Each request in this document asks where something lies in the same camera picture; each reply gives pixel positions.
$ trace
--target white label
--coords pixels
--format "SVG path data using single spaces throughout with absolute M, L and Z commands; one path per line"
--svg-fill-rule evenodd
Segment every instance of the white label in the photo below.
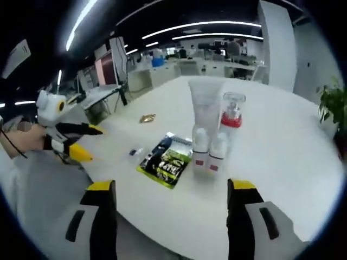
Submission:
M 28 46 L 27 40 L 21 41 L 10 53 L 4 71 L 2 72 L 2 77 L 7 79 L 7 77 L 28 57 L 30 57 L 31 52 Z

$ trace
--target red cap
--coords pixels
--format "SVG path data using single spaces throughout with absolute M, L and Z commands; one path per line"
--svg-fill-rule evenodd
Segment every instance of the red cap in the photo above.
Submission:
M 238 118 L 230 119 L 227 113 L 223 113 L 221 124 L 229 127 L 239 128 L 242 125 L 242 116 Z

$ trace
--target human hand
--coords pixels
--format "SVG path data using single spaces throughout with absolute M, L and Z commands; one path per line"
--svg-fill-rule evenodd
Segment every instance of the human hand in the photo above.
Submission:
M 0 133 L 0 144 L 8 153 L 9 157 L 14 158 L 19 154 L 18 150 L 22 153 L 43 150 L 45 136 L 44 127 L 30 125 L 30 128 L 24 128 L 22 131 L 17 130 L 5 135 Z
M 31 129 L 26 132 L 20 132 L 22 152 L 41 151 L 43 150 L 44 137 L 46 136 L 45 128 L 40 125 L 32 125 Z

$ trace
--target potted plant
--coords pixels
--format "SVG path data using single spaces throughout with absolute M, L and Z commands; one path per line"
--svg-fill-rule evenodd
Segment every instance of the potted plant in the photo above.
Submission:
M 347 155 L 347 90 L 339 84 L 336 77 L 333 78 L 333 87 L 325 85 L 317 88 L 320 94 L 320 122 L 324 122 L 330 117 L 337 125 L 334 136 L 335 144 L 342 158 Z

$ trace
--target pillar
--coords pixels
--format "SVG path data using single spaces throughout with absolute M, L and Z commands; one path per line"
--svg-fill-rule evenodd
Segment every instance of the pillar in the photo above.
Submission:
M 259 21 L 264 37 L 264 62 L 268 84 L 293 92 L 297 74 L 297 56 L 293 26 L 287 9 L 259 1 Z

